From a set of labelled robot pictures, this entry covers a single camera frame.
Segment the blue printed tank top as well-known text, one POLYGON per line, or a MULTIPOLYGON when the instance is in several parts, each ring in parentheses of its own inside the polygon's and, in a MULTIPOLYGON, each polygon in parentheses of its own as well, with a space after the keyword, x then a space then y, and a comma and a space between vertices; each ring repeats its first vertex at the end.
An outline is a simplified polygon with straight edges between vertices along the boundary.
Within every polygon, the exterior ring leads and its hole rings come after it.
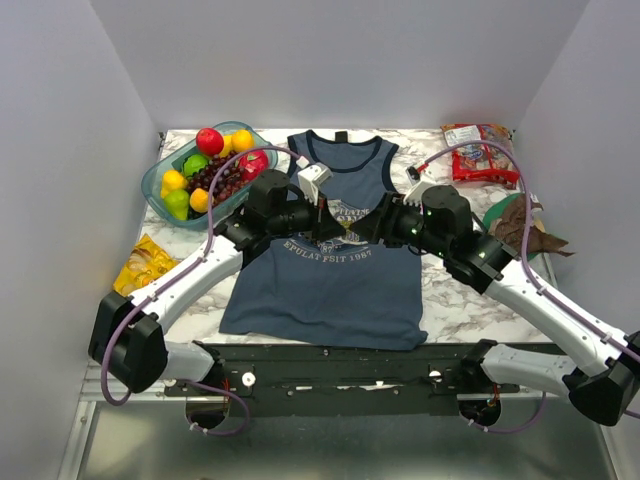
MULTIPOLYGON (((393 188, 390 167, 398 147, 379 136, 338 142, 308 130, 289 136, 288 147, 331 169, 321 190, 344 227, 393 188)), ((420 259, 358 235, 350 242, 345 234, 322 243, 302 235, 272 241, 239 273, 220 332, 401 351, 424 343, 420 259)))

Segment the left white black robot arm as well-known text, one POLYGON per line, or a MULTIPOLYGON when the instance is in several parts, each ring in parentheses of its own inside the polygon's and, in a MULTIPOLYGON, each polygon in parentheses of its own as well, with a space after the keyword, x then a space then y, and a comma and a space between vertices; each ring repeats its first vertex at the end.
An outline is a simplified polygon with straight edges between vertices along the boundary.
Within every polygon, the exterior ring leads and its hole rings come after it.
POLYGON ((128 296, 105 296, 89 344, 90 357, 101 366, 101 387, 115 377, 129 393, 141 393, 157 381, 177 380, 201 395, 214 393, 222 372, 213 354, 195 342, 168 342, 166 333, 189 306, 248 266, 272 240, 303 234, 324 242, 343 235, 320 191, 331 175, 323 164, 302 168, 295 182, 278 170, 262 172, 244 203, 184 261, 128 296))

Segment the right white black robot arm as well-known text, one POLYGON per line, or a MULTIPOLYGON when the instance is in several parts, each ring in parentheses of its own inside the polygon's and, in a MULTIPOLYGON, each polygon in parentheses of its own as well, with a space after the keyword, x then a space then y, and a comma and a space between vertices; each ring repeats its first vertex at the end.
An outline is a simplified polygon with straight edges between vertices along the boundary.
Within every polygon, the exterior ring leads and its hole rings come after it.
POLYGON ((508 245, 475 229, 470 204, 454 187, 424 189, 419 206, 387 193, 351 229, 370 243, 441 258, 455 280, 510 308, 562 351, 480 342, 459 370, 467 389, 480 392, 493 383, 530 387, 567 398, 604 426, 616 425, 638 393, 638 334, 606 325, 527 269, 508 245))

